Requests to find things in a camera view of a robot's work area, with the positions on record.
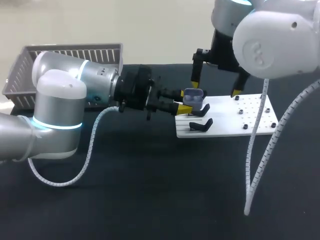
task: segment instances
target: cable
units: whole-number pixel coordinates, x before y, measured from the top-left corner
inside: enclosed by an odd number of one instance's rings
[[[261,102],[258,110],[258,114],[256,116],[256,120],[254,123],[254,127],[250,136],[249,146],[246,152],[246,160],[245,160],[245,190],[246,194],[249,193],[250,190],[250,184],[251,184],[251,172],[250,172],[250,165],[251,165],[251,153],[252,149],[254,147],[255,138],[257,135],[257,130],[260,124],[261,116],[265,108],[265,103],[267,99],[267,93],[268,93],[268,87],[269,87],[269,79],[265,79],[263,82],[263,89],[262,89],[262,95],[261,95]]]
[[[28,158],[28,162],[29,162],[29,165],[30,165],[30,168],[32,170],[32,172],[34,173],[34,175],[43,183],[45,184],[48,184],[50,186],[53,186],[53,187],[66,187],[66,186],[69,186],[69,185],[72,185],[74,184],[76,181],[78,181],[82,176],[83,174],[85,173],[88,165],[89,165],[89,162],[90,162],[90,158],[91,158],[91,153],[92,153],[92,149],[93,149],[93,146],[94,146],[94,140],[95,140],[95,136],[96,136],[96,130],[97,130],[97,127],[98,127],[98,123],[99,121],[101,120],[101,118],[106,114],[106,113],[109,113],[109,112],[115,112],[115,111],[119,111],[119,108],[117,106],[112,106],[112,107],[108,107],[106,109],[104,109],[102,112],[100,112],[100,114],[96,117],[95,121],[94,121],[94,124],[93,124],[93,127],[92,127],[92,132],[91,132],[91,138],[90,138],[90,143],[89,143],[89,149],[88,149],[88,153],[86,155],[86,159],[85,159],[85,162],[84,162],[84,165],[83,165],[83,168],[81,169],[81,171],[79,172],[79,174],[73,178],[72,180],[70,181],[67,181],[67,182],[61,182],[61,183],[57,183],[57,182],[52,182],[52,181],[49,181],[45,178],[43,178],[39,173],[38,171],[36,170],[35,168],[35,165],[32,161],[31,158]]]
[[[251,204],[256,192],[256,189],[258,187],[258,184],[260,182],[260,179],[262,177],[262,174],[266,168],[266,165],[268,163],[268,160],[278,142],[278,139],[281,135],[281,132],[283,131],[287,121],[290,119],[291,115],[295,111],[295,109],[299,106],[300,103],[302,103],[310,94],[312,94],[316,89],[320,88],[320,79],[315,81],[313,84],[308,86],[303,92],[301,92],[295,100],[290,104],[288,109],[285,111],[283,116],[281,117],[281,120],[279,121],[278,126],[275,129],[275,132],[273,133],[268,146],[266,147],[263,157],[261,159],[261,162],[256,170],[256,173],[254,175],[252,184],[250,186],[249,192],[246,195],[246,201],[245,201],[245,207],[244,207],[244,214],[246,216],[250,213]]]

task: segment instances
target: basket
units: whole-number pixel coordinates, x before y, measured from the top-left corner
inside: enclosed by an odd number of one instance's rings
[[[2,94],[11,100],[18,109],[35,108],[36,88],[32,83],[32,68],[35,59],[42,51],[52,51],[99,64],[114,65],[121,73],[123,68],[122,49],[121,43],[25,46],[9,71]],[[86,107],[103,106],[87,102]]]

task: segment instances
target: black table surface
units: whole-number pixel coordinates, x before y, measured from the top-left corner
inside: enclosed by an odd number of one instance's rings
[[[137,65],[124,67],[136,71]],[[152,65],[172,89],[190,86],[190,64]],[[236,75],[204,66],[201,88],[229,95]],[[278,118],[315,75],[272,80]],[[251,77],[244,94],[261,93]],[[244,216],[249,137],[179,139],[175,120],[126,110],[100,122],[90,165],[72,187],[39,182],[28,163],[0,167],[0,238],[24,240],[298,240],[320,238],[320,94],[288,122]],[[83,166],[99,112],[84,115],[78,151],[67,160],[36,160],[45,178],[66,182]],[[254,174],[270,136],[258,136]]]

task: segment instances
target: white fixture board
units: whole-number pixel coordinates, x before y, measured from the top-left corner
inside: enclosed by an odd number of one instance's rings
[[[207,96],[203,101],[203,106],[210,104],[210,110],[204,117],[188,116],[183,114],[175,117],[176,136],[178,138],[216,138],[249,136],[255,125],[261,94],[240,95],[239,100],[230,96]],[[212,118],[213,124],[207,132],[190,131],[189,123],[206,124]],[[278,119],[266,97],[261,121],[257,130],[257,135],[271,135],[275,132],[272,123],[278,125]],[[244,124],[248,124],[248,129],[244,129]]]

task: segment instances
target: black clip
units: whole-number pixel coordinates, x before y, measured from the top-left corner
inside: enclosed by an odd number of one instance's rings
[[[208,103],[207,105],[204,106],[204,108],[202,110],[192,111],[191,114],[195,115],[197,117],[204,117],[207,114],[207,112],[209,111],[209,109],[210,109],[210,104]]]
[[[189,126],[191,131],[201,131],[205,133],[211,128],[213,123],[214,121],[212,120],[212,118],[210,118],[205,125],[195,123],[195,122],[190,122]]]

